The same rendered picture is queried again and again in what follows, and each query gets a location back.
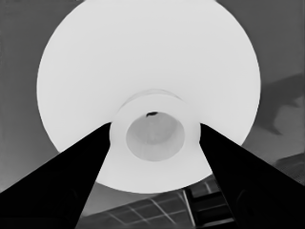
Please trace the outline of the small white round carrier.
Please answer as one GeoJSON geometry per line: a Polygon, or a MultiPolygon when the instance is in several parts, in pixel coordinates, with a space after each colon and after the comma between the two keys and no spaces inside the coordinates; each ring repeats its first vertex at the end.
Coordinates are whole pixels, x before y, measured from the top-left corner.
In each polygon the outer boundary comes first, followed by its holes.
{"type": "Polygon", "coordinates": [[[111,126],[108,168],[128,177],[170,178],[199,152],[200,119],[179,97],[148,93],[130,98],[111,126]]]}

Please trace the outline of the dark robot body block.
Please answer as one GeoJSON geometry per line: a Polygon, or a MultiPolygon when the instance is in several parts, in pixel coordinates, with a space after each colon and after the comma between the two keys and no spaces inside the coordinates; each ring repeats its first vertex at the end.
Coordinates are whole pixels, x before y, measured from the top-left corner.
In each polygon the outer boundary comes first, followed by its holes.
{"type": "Polygon", "coordinates": [[[195,197],[189,188],[184,189],[194,229],[238,229],[233,214],[221,192],[195,197]]]}

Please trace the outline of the large thick white disc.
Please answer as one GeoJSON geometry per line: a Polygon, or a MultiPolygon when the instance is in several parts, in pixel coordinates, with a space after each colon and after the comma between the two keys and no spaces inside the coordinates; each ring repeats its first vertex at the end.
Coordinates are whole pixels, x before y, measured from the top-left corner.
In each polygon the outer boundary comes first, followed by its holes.
{"type": "MultiPolygon", "coordinates": [[[[215,0],[85,0],[52,34],[38,68],[37,105],[58,151],[112,122],[130,98],[166,93],[181,98],[202,124],[242,143],[260,97],[254,47],[215,0]]],[[[207,177],[202,158],[177,176],[134,178],[105,165],[97,180],[110,188],[157,194],[207,177]]]]}

